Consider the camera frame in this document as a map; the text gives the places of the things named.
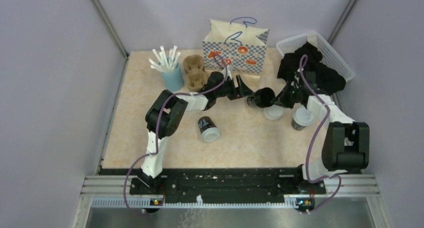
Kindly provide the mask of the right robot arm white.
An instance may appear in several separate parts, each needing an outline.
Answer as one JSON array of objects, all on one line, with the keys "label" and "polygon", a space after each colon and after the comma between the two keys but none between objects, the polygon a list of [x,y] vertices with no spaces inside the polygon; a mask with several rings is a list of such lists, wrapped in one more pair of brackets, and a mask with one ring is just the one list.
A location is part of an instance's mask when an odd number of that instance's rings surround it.
[{"label": "right robot arm white", "polygon": [[[319,89],[312,71],[292,71],[282,91],[272,100],[274,105],[293,108],[303,105],[319,120],[309,143],[302,175],[293,180],[299,194],[307,194],[320,180],[346,172],[358,172],[368,167],[370,156],[370,127],[365,122],[347,116],[323,90]],[[325,129],[320,157],[312,160],[316,137]]]}]

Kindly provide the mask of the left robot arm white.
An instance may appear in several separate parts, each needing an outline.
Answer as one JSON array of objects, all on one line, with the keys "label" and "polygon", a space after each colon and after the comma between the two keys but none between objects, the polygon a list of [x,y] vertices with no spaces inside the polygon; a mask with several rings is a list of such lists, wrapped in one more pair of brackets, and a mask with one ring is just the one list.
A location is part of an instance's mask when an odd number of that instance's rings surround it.
[{"label": "left robot arm white", "polygon": [[163,90],[145,116],[148,142],[138,173],[138,178],[142,180],[141,188],[149,195],[160,190],[161,182],[156,177],[163,171],[163,158],[169,137],[176,132],[185,112],[207,111],[216,104],[218,98],[232,101],[253,94],[254,91],[244,83],[240,75],[232,78],[218,71],[210,74],[199,91],[173,93]]}]

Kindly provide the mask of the stack of black cups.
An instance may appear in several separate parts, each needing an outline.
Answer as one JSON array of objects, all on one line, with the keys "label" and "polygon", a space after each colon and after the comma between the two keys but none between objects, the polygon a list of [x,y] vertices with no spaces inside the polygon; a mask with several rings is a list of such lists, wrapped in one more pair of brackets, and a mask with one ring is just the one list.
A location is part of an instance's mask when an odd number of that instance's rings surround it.
[{"label": "stack of black cups", "polygon": [[273,105],[272,100],[276,97],[275,92],[270,87],[258,89],[254,95],[246,99],[250,107],[268,108]]}]

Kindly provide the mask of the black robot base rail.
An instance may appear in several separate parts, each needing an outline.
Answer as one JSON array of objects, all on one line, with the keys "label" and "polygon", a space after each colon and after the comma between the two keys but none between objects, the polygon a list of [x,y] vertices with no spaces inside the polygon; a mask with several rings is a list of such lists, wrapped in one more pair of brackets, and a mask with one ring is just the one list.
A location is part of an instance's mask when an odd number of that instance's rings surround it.
[{"label": "black robot base rail", "polygon": [[131,171],[126,192],[152,197],[160,205],[274,205],[288,195],[304,199],[326,194],[324,182],[305,180],[301,168],[165,168],[155,178]]}]

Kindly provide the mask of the black coffee cup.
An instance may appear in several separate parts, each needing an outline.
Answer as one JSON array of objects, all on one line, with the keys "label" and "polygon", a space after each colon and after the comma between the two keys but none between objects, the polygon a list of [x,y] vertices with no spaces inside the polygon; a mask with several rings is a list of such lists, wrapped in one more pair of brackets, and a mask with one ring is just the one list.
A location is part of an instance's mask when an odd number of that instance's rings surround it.
[{"label": "black coffee cup", "polygon": [[293,129],[297,130],[297,131],[302,131],[304,130],[306,127],[310,126],[310,123],[304,123],[304,122],[298,122],[296,119],[292,119],[291,121],[291,126]]},{"label": "black coffee cup", "polygon": [[197,125],[201,134],[210,128],[217,127],[209,116],[200,117],[197,121]]}]

